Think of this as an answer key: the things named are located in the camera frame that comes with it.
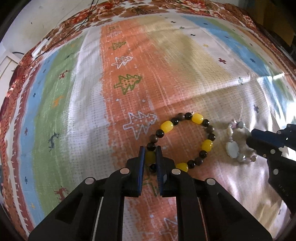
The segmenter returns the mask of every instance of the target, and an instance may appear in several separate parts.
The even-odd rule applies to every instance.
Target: black bead
[[[150,170],[151,172],[156,172],[156,164],[155,164],[155,163],[151,164],[151,165],[149,166],[149,170]]]
[[[156,142],[158,142],[158,137],[156,135],[152,134],[152,135],[150,135],[149,140],[152,143],[156,143]]]
[[[214,141],[216,139],[216,136],[214,133],[210,133],[210,134],[208,134],[207,138],[211,141]]]
[[[149,150],[149,151],[154,151],[154,150],[155,150],[155,144],[152,143],[152,142],[149,142],[149,143],[147,144],[147,150]]]
[[[204,127],[208,127],[209,124],[210,124],[210,122],[209,122],[208,119],[204,119],[204,120],[202,121],[202,126],[204,126]]]
[[[181,113],[181,112],[178,113],[177,118],[178,118],[179,121],[183,121],[183,120],[185,120],[185,115],[184,115],[184,113]]]
[[[197,157],[194,159],[194,163],[197,165],[197,166],[200,166],[202,164],[203,160],[201,157]]]
[[[192,118],[192,114],[190,112],[187,112],[185,114],[185,119],[189,121],[189,120],[191,120],[191,118]]]
[[[201,150],[199,156],[200,158],[205,159],[207,157],[207,152],[205,150]]]
[[[179,124],[179,119],[177,117],[173,117],[170,121],[173,123],[174,126]]]
[[[189,160],[189,161],[187,162],[187,165],[188,165],[188,168],[189,168],[189,169],[193,169],[193,168],[195,167],[195,163],[194,163],[193,160]]]
[[[206,129],[205,129],[205,131],[207,132],[207,133],[213,133],[214,132],[214,130],[215,130],[215,128],[213,127],[213,126],[211,126],[211,125],[209,125]]]
[[[165,133],[162,129],[158,129],[156,132],[155,132],[155,135],[158,137],[158,138],[162,138]]]

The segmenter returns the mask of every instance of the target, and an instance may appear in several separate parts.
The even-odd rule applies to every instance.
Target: yellow bead
[[[166,122],[161,124],[160,128],[163,130],[164,133],[168,133],[174,128],[174,125],[172,122],[167,120]]]
[[[196,124],[201,124],[203,121],[203,116],[199,113],[194,113],[191,120]]]
[[[155,163],[155,152],[154,151],[146,151],[145,152],[145,164],[151,165]]]
[[[213,142],[209,139],[205,140],[202,144],[202,150],[209,152],[213,147]]]
[[[184,172],[188,172],[188,165],[185,162],[179,163],[176,165],[176,168],[184,171]]]

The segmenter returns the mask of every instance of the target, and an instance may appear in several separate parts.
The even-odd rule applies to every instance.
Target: white wall
[[[10,52],[26,53],[58,23],[88,8],[91,1],[32,0],[13,21],[2,43]]]
[[[5,49],[5,47],[4,47],[4,45],[3,45],[3,43],[1,42],[0,43],[0,57],[2,56],[2,54],[4,53],[6,51],[6,49]]]

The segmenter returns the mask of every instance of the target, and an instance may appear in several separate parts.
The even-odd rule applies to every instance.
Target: reindeer print
[[[54,133],[51,138],[48,140],[48,143],[50,143],[50,146],[48,148],[50,148],[49,151],[51,151],[54,148],[54,137],[56,137],[57,139],[59,138],[59,133]]]
[[[69,194],[69,191],[68,191],[66,188],[63,188],[63,187],[61,186],[61,188],[60,188],[58,191],[54,191],[54,193],[55,193],[56,195],[60,195],[59,200],[60,200],[60,201],[63,201],[63,200],[65,199],[64,193],[66,193],[66,194],[68,195],[68,194]]]

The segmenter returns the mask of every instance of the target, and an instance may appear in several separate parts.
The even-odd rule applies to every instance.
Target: white christmas tree print
[[[122,56],[121,58],[115,57],[115,63],[111,64],[111,66],[116,65],[117,68],[119,69],[121,65],[123,64],[124,66],[126,65],[127,62],[131,61],[133,57],[130,56]]]
[[[138,114],[133,114],[129,112],[128,116],[130,118],[129,123],[124,124],[122,127],[124,130],[132,129],[136,140],[139,139],[142,130],[145,134],[147,134],[149,127],[153,125],[157,120],[156,115],[150,113],[145,115],[140,111],[138,111]]]
[[[172,241],[178,240],[178,223],[177,223],[177,217],[175,217],[176,221],[172,221],[168,218],[164,218],[166,229],[163,231],[160,231],[159,233],[161,235],[169,235],[171,237]]]
[[[122,33],[122,31],[120,31],[120,32],[113,32],[110,35],[108,35],[107,37],[113,38],[113,37],[115,37],[115,36],[117,36],[118,34],[121,34],[121,33]]]

